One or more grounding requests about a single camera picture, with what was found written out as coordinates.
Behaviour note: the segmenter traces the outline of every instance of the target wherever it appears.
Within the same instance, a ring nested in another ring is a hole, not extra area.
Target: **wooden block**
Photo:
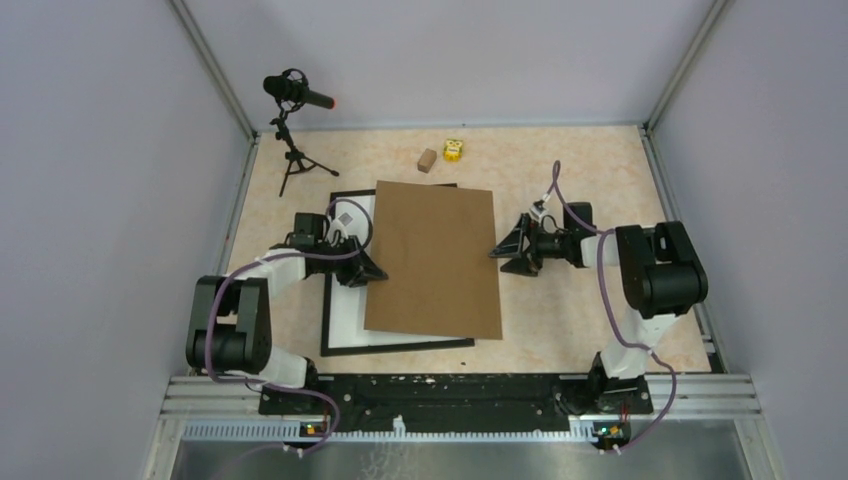
[[[433,164],[436,163],[436,156],[435,150],[430,150],[429,148],[424,150],[421,158],[418,159],[418,171],[429,173],[430,169],[433,168]]]

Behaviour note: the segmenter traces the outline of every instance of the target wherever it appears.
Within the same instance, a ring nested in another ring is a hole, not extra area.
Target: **tabletop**
[[[263,134],[238,229],[230,239],[229,271],[282,242],[295,212],[324,212],[332,192],[372,189],[377,180],[456,182],[491,190],[499,241],[547,189],[551,165],[559,159],[563,194],[570,202],[591,202],[599,228],[664,220],[635,126],[315,131],[294,132],[293,137],[299,149],[341,176],[320,169],[295,175],[279,198],[287,148],[273,134]],[[441,152],[446,138],[464,141],[462,159],[448,163],[439,158],[430,173],[419,172],[416,163],[424,149]],[[561,221],[555,198],[548,208]],[[618,269],[605,272],[613,305],[623,313]],[[595,352],[612,338],[595,270],[547,261],[537,278],[500,274],[503,340],[324,358],[323,280],[310,277],[271,300],[274,344],[312,359],[322,373],[580,373],[588,371]],[[657,353],[678,371],[710,370],[692,312],[666,332]],[[664,371],[652,361],[648,369]]]

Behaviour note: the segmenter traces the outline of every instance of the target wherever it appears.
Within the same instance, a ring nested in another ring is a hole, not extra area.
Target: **beige table surface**
[[[301,150],[341,176],[316,169],[291,177],[279,198],[287,150],[273,134],[264,134],[230,271],[282,242],[295,212],[323,212],[331,192],[374,188],[377,180],[456,182],[460,187],[492,190],[499,241],[547,188],[551,164],[560,159],[563,194],[568,201],[590,201],[598,226],[652,225],[664,218],[636,127],[330,131],[293,136]],[[447,163],[440,156],[429,174],[418,172],[415,164],[423,150],[441,152],[448,137],[465,141],[462,160]],[[560,221],[555,198],[548,207]],[[623,312],[626,302],[618,269],[607,272],[613,305]],[[271,321],[275,345],[311,358],[324,373],[585,372],[595,352],[612,336],[596,272],[548,260],[538,278],[500,274],[503,340],[478,340],[469,348],[323,358],[323,285],[321,275],[289,287],[271,301]],[[680,371],[709,371],[691,312],[666,333],[657,351]],[[653,363],[649,369],[662,371]]]

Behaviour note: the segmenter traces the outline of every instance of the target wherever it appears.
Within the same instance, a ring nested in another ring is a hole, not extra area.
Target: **gray wall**
[[[291,126],[636,123],[711,0],[189,0],[257,129],[266,75],[335,96]]]
[[[848,3],[736,2],[659,130],[725,353],[792,478],[844,478]]]
[[[0,471],[141,475],[246,153],[164,1],[0,14]]]

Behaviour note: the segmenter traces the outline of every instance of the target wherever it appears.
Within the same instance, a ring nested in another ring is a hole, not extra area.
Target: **purple cable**
[[[671,404],[674,402],[674,396],[677,394],[677,372],[674,371],[674,367],[670,364],[662,361],[659,356],[647,345],[642,343],[633,343],[628,342],[624,339],[624,336],[621,334],[621,330],[618,329],[618,323],[615,321],[615,315],[612,311],[612,303],[609,299],[609,292],[607,292],[607,282],[604,278],[604,241],[606,238],[615,232],[614,229],[609,230],[598,230],[595,226],[586,223],[582,218],[578,217],[576,213],[568,206],[568,202],[565,201],[565,198],[562,196],[562,192],[559,189],[559,172],[560,172],[560,161],[557,160],[554,162],[553,169],[551,171],[552,181],[551,186],[548,187],[548,194],[551,191],[556,191],[557,197],[559,197],[559,201],[562,203],[563,208],[568,213],[568,215],[574,219],[581,227],[586,230],[599,234],[601,237],[598,239],[598,258],[597,258],[597,269],[598,269],[598,287],[601,290],[601,300],[604,302],[604,310],[607,313],[607,319],[609,320],[610,327],[612,328],[612,333],[615,335],[615,339],[625,348],[638,348],[640,350],[644,350],[650,353],[651,358],[657,362],[657,365],[668,370],[668,373],[671,374],[671,393],[668,397],[668,402],[666,402],[665,406],[660,410],[660,413],[657,414],[657,417],[644,429],[639,435],[636,436],[633,440],[631,440],[627,445],[620,447],[618,449],[619,452],[624,452],[636,446],[639,442],[645,438],[648,433],[650,433],[656,426],[660,423],[660,421],[665,418],[668,414],[669,410],[671,410]]]
[[[365,250],[365,247],[367,247],[368,244],[371,243],[371,238],[373,237],[373,234],[374,234],[374,226],[371,223],[371,217],[368,215],[368,212],[362,207],[362,205],[354,202],[353,200],[348,200],[346,198],[337,198],[337,199],[333,200],[332,202],[330,202],[330,204],[327,206],[326,214],[329,214],[330,210],[337,203],[350,203],[353,206],[355,206],[356,208],[358,208],[359,211],[361,211],[363,215],[365,215],[365,220],[368,222],[368,236],[365,239],[365,243],[362,244],[362,246],[359,248],[359,250],[355,250],[353,252],[345,253],[345,254],[342,254],[342,255],[319,255],[319,254],[314,254],[314,253],[286,252],[286,253],[280,253],[280,254],[277,254],[277,255],[271,255],[271,256],[268,256],[268,257],[264,257],[262,259],[262,262],[273,262],[273,261],[276,261],[276,260],[282,260],[284,258],[292,258],[292,257],[303,257],[303,258],[310,258],[310,259],[315,259],[315,260],[344,260],[344,259],[347,259],[347,258],[353,258],[356,255],[358,255],[361,251]],[[233,281],[235,281],[236,277],[238,277],[239,275],[241,275],[241,274],[243,274],[243,273],[245,273],[245,272],[247,272],[247,271],[249,271],[253,268],[258,267],[261,264],[262,263],[259,262],[259,261],[254,261],[254,262],[248,263],[247,265],[245,265],[243,267],[239,267],[239,268],[235,269],[235,271],[233,271],[233,273],[229,274],[227,276],[227,278],[225,278],[224,281],[221,282],[221,286],[218,288],[218,292],[215,294],[215,299],[212,301],[212,308],[209,311],[209,322],[206,325],[206,339],[205,339],[205,342],[204,342],[203,361],[204,361],[204,366],[206,367],[206,374],[215,383],[262,383],[262,381],[259,380],[259,379],[252,379],[252,378],[240,377],[240,376],[221,378],[221,377],[218,376],[217,373],[215,373],[215,369],[213,368],[213,365],[212,365],[212,332],[215,329],[215,319],[217,318],[218,308],[221,306],[221,300],[224,298],[224,292],[227,290],[227,287],[229,287],[233,283]],[[333,432],[335,432],[336,428],[338,428],[339,420],[340,420],[340,416],[341,416],[341,410],[339,409],[338,404],[332,398],[330,398],[329,396],[327,396],[327,395],[325,395],[321,392],[316,392],[314,390],[307,390],[307,389],[300,389],[300,388],[289,388],[289,387],[283,387],[283,386],[280,386],[280,385],[275,385],[275,384],[272,384],[272,383],[266,383],[264,385],[266,387],[272,389],[272,390],[276,390],[276,391],[282,392],[282,393],[294,393],[294,394],[299,394],[299,395],[308,395],[310,397],[320,398],[321,400],[327,402],[333,408],[334,415],[333,415],[333,421],[330,424],[330,428],[327,429],[327,431],[324,433],[324,435],[321,437],[321,439],[318,440],[314,445],[307,448],[306,450],[303,450],[303,455],[307,455],[307,454],[312,453],[312,452],[316,451],[317,449],[321,448],[324,445],[324,443],[326,443],[327,440],[330,438],[330,435],[332,435]],[[219,478],[227,470],[229,470],[230,468],[232,468],[233,466],[235,466],[236,464],[238,464],[239,462],[241,462],[245,458],[249,457],[250,455],[253,455],[254,453],[257,453],[257,452],[262,451],[262,450],[267,450],[267,449],[270,449],[270,448],[285,448],[285,447],[286,447],[285,445],[269,444],[269,445],[260,445],[256,448],[252,448],[252,449],[242,453],[238,457],[234,458],[233,460],[228,462],[223,467],[221,467],[221,469],[218,470],[218,472],[216,472],[211,478],[212,479]]]

